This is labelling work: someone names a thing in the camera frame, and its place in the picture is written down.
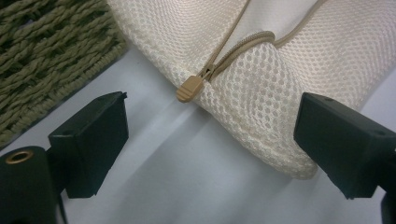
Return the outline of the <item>cream mesh laundry bag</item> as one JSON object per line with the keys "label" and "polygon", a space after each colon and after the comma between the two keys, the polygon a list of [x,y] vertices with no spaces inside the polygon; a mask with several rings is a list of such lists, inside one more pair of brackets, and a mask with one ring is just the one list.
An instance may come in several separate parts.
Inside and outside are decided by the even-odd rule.
{"label": "cream mesh laundry bag", "polygon": [[126,37],[177,89],[279,172],[316,164],[292,133],[301,96],[359,108],[396,66],[396,0],[107,0]]}

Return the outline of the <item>tan zipper pull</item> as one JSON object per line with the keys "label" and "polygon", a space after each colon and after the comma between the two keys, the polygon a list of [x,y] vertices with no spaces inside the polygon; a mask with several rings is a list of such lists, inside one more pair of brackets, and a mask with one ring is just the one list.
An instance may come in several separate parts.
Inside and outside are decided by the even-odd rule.
{"label": "tan zipper pull", "polygon": [[188,103],[204,87],[204,79],[198,76],[190,76],[182,85],[177,89],[177,99],[181,103]]}

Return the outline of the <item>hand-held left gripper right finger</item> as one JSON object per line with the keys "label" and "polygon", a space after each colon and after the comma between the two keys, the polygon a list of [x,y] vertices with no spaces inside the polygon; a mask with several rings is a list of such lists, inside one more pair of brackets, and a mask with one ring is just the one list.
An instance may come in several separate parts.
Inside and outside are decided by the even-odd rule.
{"label": "hand-held left gripper right finger", "polygon": [[396,198],[396,132],[305,92],[293,137],[346,198],[370,198],[378,187]]}

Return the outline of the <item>green woven basket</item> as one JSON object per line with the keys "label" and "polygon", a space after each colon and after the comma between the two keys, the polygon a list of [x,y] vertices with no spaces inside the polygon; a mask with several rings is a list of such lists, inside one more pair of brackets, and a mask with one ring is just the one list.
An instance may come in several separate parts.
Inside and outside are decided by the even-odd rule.
{"label": "green woven basket", "polygon": [[107,0],[0,0],[0,150],[126,50]]}

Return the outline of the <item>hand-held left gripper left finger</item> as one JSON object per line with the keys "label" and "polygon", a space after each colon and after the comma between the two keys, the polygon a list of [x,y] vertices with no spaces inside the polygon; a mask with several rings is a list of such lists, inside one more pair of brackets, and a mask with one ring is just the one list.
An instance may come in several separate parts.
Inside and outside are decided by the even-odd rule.
{"label": "hand-held left gripper left finger", "polygon": [[47,155],[58,193],[90,198],[101,188],[129,138],[126,97],[122,91],[97,97],[49,135]]}

